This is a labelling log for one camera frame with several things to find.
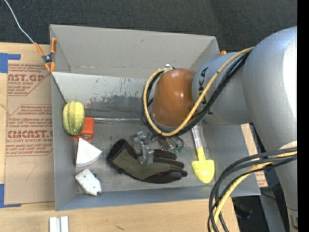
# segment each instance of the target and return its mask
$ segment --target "metal bracket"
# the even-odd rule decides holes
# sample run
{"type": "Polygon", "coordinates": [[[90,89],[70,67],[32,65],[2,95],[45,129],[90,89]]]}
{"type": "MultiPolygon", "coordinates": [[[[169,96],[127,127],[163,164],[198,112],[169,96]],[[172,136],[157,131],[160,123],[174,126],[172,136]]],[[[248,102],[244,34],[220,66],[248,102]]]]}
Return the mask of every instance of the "metal bracket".
{"type": "Polygon", "coordinates": [[[141,155],[138,157],[141,164],[148,165],[154,161],[154,150],[149,145],[150,137],[145,135],[143,131],[138,132],[132,137],[135,147],[138,147],[141,151],[141,155]]]}

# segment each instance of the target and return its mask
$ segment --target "gray floor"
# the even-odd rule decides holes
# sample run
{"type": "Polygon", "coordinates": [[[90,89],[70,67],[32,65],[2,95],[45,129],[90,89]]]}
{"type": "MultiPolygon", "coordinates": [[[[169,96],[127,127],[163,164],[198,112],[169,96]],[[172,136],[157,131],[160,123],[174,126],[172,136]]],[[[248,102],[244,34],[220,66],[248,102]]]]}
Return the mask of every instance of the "gray floor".
{"type": "MultiPolygon", "coordinates": [[[[230,52],[297,26],[298,0],[8,1],[24,30],[40,44],[49,43],[50,24],[62,24],[212,35],[220,50],[230,52]]],[[[1,42],[29,43],[2,0],[0,18],[1,42]]],[[[239,219],[242,232],[267,231],[258,197],[235,202],[252,210],[249,218],[239,219]]]]}

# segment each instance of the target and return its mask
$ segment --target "yellow scraper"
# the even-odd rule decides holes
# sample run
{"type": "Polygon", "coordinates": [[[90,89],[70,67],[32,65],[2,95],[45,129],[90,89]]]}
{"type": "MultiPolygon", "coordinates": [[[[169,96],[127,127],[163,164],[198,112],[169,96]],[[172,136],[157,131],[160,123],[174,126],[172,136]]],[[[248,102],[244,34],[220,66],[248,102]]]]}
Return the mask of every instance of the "yellow scraper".
{"type": "Polygon", "coordinates": [[[205,158],[204,148],[198,132],[198,125],[195,125],[191,131],[197,151],[197,160],[191,162],[193,171],[201,182],[209,183],[214,176],[214,162],[211,159],[206,160],[205,158]]]}

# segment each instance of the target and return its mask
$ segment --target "white cable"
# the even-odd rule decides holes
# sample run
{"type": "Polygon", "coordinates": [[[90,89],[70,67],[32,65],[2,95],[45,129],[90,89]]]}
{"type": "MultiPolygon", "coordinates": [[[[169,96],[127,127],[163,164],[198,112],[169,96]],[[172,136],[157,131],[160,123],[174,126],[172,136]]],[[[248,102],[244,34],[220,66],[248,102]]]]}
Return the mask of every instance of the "white cable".
{"type": "Polygon", "coordinates": [[[32,43],[35,44],[34,40],[31,39],[31,37],[30,37],[30,36],[22,29],[22,27],[20,26],[20,24],[19,24],[19,22],[18,22],[18,20],[17,20],[17,17],[16,17],[16,15],[15,15],[13,9],[11,8],[9,2],[8,2],[7,0],[4,0],[4,1],[5,1],[5,3],[8,5],[9,9],[11,10],[12,15],[14,16],[14,19],[15,19],[15,21],[16,21],[16,23],[17,23],[19,29],[28,37],[28,39],[29,39],[32,43]]]}

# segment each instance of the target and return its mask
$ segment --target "yellow cable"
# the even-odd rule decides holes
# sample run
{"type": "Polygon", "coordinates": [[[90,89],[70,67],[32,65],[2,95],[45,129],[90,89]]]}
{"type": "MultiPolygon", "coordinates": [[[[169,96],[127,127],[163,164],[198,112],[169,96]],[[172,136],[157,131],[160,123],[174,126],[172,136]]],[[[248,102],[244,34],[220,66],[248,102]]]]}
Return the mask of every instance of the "yellow cable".
{"type": "MultiPolygon", "coordinates": [[[[280,157],[286,157],[286,156],[292,156],[292,155],[296,155],[297,154],[297,151],[296,152],[290,152],[290,153],[283,153],[283,154],[280,154],[278,155],[277,157],[280,158],[280,157]]],[[[226,202],[227,198],[230,196],[230,194],[234,191],[234,189],[239,185],[240,182],[242,182],[247,176],[250,175],[250,172],[251,171],[255,171],[255,170],[258,170],[259,168],[263,168],[269,164],[271,164],[272,162],[267,162],[267,163],[260,163],[260,164],[257,164],[253,167],[251,167],[250,169],[248,169],[247,171],[244,172],[245,173],[248,173],[246,175],[243,175],[241,176],[240,178],[238,178],[230,187],[229,189],[226,191],[226,193],[224,194],[224,196],[222,197],[220,203],[218,204],[217,208],[216,208],[216,211],[215,211],[215,214],[214,214],[214,221],[215,223],[217,223],[217,220],[218,220],[218,217],[219,217],[219,214],[222,210],[222,207],[224,205],[224,203],[226,202]]]]}
{"type": "Polygon", "coordinates": [[[204,99],[204,96],[206,95],[206,93],[208,92],[208,90],[210,89],[211,85],[213,84],[214,80],[217,78],[217,76],[236,58],[238,58],[239,56],[251,51],[254,47],[250,47],[247,49],[244,49],[240,52],[238,52],[237,54],[235,54],[233,57],[231,57],[228,61],[226,61],[219,69],[218,71],[212,76],[212,78],[209,80],[209,82],[207,83],[207,85],[205,86],[205,89],[203,90],[203,92],[201,93],[201,95],[199,96],[197,102],[195,103],[195,105],[193,106],[192,110],[190,111],[190,113],[188,114],[188,116],[186,117],[186,119],[183,121],[183,123],[176,128],[175,130],[171,131],[171,132],[163,132],[161,131],[155,124],[154,122],[151,120],[150,115],[149,115],[149,111],[148,111],[148,107],[147,107],[147,90],[148,87],[150,85],[150,82],[152,81],[152,79],[160,72],[165,71],[167,68],[163,68],[160,69],[158,71],[156,71],[154,74],[152,74],[152,76],[148,79],[145,89],[144,89],[144,93],[143,93],[143,106],[144,106],[144,110],[145,110],[145,115],[147,117],[147,120],[149,122],[149,124],[151,125],[151,127],[160,135],[162,136],[173,136],[175,134],[177,134],[181,129],[183,129],[185,127],[185,125],[189,122],[189,120],[192,118],[193,114],[195,113],[195,111],[197,110],[198,106],[200,105],[200,103],[202,102],[202,100],[204,99]]]}

